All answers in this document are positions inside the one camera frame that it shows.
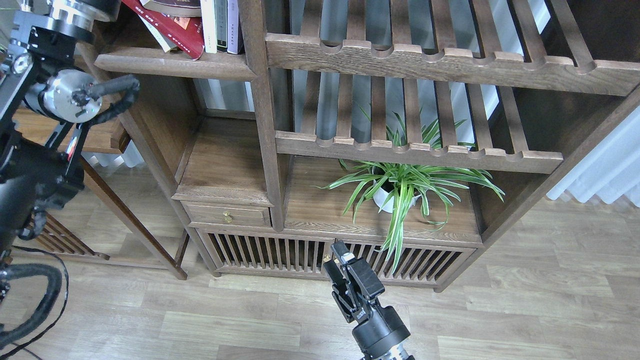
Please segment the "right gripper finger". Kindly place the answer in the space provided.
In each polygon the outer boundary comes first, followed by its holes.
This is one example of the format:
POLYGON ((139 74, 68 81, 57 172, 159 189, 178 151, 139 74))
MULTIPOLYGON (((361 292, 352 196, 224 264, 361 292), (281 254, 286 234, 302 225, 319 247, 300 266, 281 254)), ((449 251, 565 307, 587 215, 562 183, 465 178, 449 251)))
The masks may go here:
POLYGON ((336 240, 331 245, 331 250, 336 256, 336 261, 341 265, 352 264, 357 260, 354 253, 352 253, 342 240, 336 240))
POLYGON ((326 271, 327 275, 334 286, 341 286, 345 283, 345 278, 340 270, 340 267, 334 260, 327 260, 322 264, 323 269, 326 271))

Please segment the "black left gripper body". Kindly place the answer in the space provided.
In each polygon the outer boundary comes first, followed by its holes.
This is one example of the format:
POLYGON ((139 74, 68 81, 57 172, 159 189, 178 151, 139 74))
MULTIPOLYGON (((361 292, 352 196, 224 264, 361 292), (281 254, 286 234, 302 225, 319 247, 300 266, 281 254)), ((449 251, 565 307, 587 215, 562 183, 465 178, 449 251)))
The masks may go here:
POLYGON ((51 0, 49 16, 91 32, 94 21, 115 22, 121 0, 51 0))

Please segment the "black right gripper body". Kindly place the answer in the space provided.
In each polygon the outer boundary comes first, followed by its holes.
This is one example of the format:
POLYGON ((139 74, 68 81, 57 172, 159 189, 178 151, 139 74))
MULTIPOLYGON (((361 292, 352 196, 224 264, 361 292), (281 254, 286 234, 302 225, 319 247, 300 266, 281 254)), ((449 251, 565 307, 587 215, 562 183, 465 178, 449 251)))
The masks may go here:
POLYGON ((333 285, 332 296, 347 323, 357 321, 352 335, 365 357, 407 357, 403 342, 407 326, 392 306, 382 307, 384 285, 365 259, 340 264, 344 283, 333 285))

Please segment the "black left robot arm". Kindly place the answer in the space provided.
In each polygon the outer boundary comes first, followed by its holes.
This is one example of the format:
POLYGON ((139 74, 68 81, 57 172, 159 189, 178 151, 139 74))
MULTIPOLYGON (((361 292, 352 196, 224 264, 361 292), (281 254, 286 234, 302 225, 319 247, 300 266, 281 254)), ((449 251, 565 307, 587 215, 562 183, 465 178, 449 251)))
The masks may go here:
POLYGON ((74 64, 77 43, 95 41, 94 21, 117 20, 119 0, 50 0, 48 14, 33 6, 23 0, 14 12, 1 64, 1 297, 12 280, 43 276, 47 283, 32 315, 1 331, 2 347, 39 328, 69 284, 68 273, 54 266, 10 264, 14 240, 36 238, 47 210, 82 191, 80 158, 90 128, 130 109, 140 91, 134 75, 98 83, 74 64))

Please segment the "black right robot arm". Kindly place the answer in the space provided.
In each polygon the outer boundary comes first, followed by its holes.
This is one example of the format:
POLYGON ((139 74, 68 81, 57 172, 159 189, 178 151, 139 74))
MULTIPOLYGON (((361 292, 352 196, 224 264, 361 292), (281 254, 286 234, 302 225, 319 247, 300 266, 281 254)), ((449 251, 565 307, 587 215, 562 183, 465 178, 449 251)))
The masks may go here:
POLYGON ((323 264, 329 275, 332 296, 347 323, 357 321, 352 330, 364 360, 413 360, 403 342, 410 336, 393 306, 381 306, 378 296, 386 289, 370 264, 356 258, 343 241, 331 246, 337 260, 323 264))

